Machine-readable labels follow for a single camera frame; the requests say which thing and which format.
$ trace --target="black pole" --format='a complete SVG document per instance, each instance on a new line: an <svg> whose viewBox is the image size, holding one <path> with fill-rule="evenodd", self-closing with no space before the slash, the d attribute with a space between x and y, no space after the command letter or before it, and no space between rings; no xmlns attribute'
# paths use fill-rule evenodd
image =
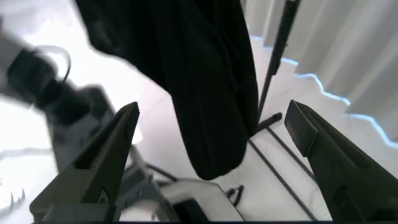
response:
<svg viewBox="0 0 398 224"><path fill-rule="evenodd" d="M262 87L261 97L259 102L259 119L261 117L262 110L264 109L264 103L266 102L269 85L271 84L271 78L278 71L280 60L284 54L287 39L289 38L290 30L293 26L293 21L299 8L301 0L286 0L282 18L280 20L280 26L276 35L274 48L272 49L271 61L269 62L268 71L264 86Z"/></svg>

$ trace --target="curtain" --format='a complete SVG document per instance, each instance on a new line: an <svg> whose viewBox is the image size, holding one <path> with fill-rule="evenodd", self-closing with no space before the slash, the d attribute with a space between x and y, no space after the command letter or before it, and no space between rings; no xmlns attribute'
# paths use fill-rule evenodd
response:
<svg viewBox="0 0 398 224"><path fill-rule="evenodd" d="M282 0L247 0L249 33L274 45ZM284 57L295 74L319 79L346 113L375 122L398 146L398 1L302 0Z"/></svg>

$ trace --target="curtain fold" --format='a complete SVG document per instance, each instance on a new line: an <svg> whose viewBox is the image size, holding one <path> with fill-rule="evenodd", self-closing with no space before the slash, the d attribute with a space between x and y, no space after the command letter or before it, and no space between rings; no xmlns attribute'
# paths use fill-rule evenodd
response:
<svg viewBox="0 0 398 224"><path fill-rule="evenodd" d="M274 45L284 1L247 0L251 35ZM302 0L284 57L346 98L347 113L373 117L398 141L398 1Z"/></svg>

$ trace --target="black fabric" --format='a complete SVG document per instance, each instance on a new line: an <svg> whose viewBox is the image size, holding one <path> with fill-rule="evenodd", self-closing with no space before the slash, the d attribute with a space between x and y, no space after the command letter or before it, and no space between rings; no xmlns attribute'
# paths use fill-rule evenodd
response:
<svg viewBox="0 0 398 224"><path fill-rule="evenodd" d="M258 91L239 0L76 2L96 49L125 58L170 93L199 177L240 165L257 127Z"/></svg>

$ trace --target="clothing rack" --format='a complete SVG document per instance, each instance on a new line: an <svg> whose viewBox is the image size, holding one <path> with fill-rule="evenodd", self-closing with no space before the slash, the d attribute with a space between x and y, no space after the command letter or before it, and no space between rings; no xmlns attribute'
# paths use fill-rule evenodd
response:
<svg viewBox="0 0 398 224"><path fill-rule="evenodd" d="M289 38L290 30L293 26L295 15L299 9L301 0L286 0L282 17L280 20L278 33L276 36L274 48L272 49L271 60L269 62L266 80L264 86L262 87L261 97L259 102L259 119L261 117L262 111L264 109L264 104L266 102L267 94L269 91L269 86L271 84L272 77L276 75L280 61L284 54L285 47L287 46L287 40ZM262 130L267 130L270 132L271 136L282 146L283 149L294 159L294 161L311 177L315 182L315 177L312 172L303 164L303 162L293 153L293 151L281 140L281 138L270 128L270 126L282 119L282 113L278 112L271 117L265 119L264 121L259 121L259 126L257 133ZM286 188L286 190L291 194L298 205L303 209L303 211L310 217L311 220L316 221L317 219L308 209L308 207L300 200L297 194L292 190L292 188L287 184L283 177L278 173L274 166L266 159L260 149L249 139L250 146L254 149L261 160L267 165L271 172L278 178L279 182Z"/></svg>

